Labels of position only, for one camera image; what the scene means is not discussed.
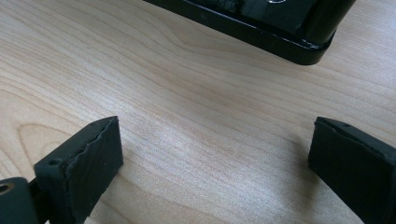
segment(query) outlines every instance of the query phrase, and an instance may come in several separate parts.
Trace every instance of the screw hole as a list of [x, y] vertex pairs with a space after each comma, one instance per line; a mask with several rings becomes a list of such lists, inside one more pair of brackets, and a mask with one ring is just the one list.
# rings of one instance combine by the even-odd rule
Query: screw hole
[[14, 188], [13, 183], [0, 184], [0, 195], [11, 191]]
[[61, 163], [61, 159], [54, 159], [54, 160], [51, 160], [51, 161], [49, 161], [49, 165], [57, 165], [57, 164], [59, 164], [59, 163]]

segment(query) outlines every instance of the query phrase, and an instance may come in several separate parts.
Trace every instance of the black plastic object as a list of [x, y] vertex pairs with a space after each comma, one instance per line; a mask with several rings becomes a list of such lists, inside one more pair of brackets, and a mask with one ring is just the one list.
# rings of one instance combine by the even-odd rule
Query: black plastic object
[[396, 148], [344, 122], [317, 118], [309, 167], [365, 223], [396, 223]]
[[38, 224], [26, 179], [13, 177], [0, 181], [0, 223]]
[[356, 0], [145, 0], [302, 65], [317, 63]]
[[39, 161], [29, 185], [0, 182], [0, 223], [83, 223], [121, 166], [118, 118], [97, 120]]

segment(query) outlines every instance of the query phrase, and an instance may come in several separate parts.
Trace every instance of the desk surface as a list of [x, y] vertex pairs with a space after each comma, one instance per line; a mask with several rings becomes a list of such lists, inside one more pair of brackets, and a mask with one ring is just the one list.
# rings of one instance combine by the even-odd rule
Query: desk surface
[[394, 0], [357, 1], [313, 66], [142, 1], [0, 5], [0, 178], [118, 115], [87, 223], [361, 223], [307, 154], [317, 116], [396, 146]]

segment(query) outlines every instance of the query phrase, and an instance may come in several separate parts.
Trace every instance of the clamp jaw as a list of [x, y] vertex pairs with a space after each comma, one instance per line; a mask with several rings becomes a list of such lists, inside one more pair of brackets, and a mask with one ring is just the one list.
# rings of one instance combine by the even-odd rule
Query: clamp jaw
[[396, 223], [396, 148], [347, 123], [317, 118], [308, 162], [364, 223]]
[[0, 181], [0, 223], [83, 223], [122, 164], [118, 118], [97, 120], [36, 163], [30, 183]]

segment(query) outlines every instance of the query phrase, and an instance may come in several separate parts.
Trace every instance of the phone holder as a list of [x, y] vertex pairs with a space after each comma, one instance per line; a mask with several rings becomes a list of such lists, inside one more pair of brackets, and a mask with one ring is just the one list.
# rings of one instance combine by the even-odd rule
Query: phone holder
[[356, 0], [145, 0], [291, 62], [320, 61]]

